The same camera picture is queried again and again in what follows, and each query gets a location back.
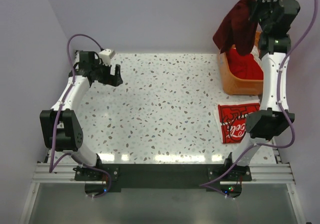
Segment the dark maroon t shirt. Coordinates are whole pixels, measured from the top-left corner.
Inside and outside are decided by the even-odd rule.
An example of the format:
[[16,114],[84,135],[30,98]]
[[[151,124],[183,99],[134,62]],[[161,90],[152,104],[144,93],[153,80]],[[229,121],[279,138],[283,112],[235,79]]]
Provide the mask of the dark maroon t shirt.
[[221,53],[235,46],[241,56],[250,54],[255,45],[258,23],[250,21],[255,0],[239,0],[222,20],[212,39]]

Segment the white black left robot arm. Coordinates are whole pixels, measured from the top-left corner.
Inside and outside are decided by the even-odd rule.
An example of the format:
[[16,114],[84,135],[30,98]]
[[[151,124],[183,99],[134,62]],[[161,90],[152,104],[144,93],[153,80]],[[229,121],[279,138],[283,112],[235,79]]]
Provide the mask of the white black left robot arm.
[[56,160],[55,153],[62,152],[64,157],[70,156],[80,165],[75,170],[80,179],[111,183],[112,178],[103,170],[99,155],[84,143],[84,133],[76,112],[94,82],[113,87],[123,83],[120,65],[117,64],[114,74],[111,74],[111,59],[114,55],[111,49],[103,49],[99,53],[80,51],[78,62],[72,65],[73,70],[59,100],[51,109],[40,113],[44,143],[51,150],[50,173],[62,160]]

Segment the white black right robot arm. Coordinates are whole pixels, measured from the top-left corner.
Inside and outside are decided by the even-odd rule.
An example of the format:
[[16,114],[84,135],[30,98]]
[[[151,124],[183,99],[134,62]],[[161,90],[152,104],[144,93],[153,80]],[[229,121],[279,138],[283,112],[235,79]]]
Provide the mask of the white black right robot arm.
[[223,171],[215,181],[236,180],[249,169],[251,159],[261,146],[271,144],[287,128],[293,128],[295,115],[289,112],[286,98],[286,75],[291,51],[288,31],[300,11],[296,0],[255,0],[250,20],[262,28],[258,41],[263,70],[263,92],[260,109],[247,115],[245,134],[240,146],[231,152]]

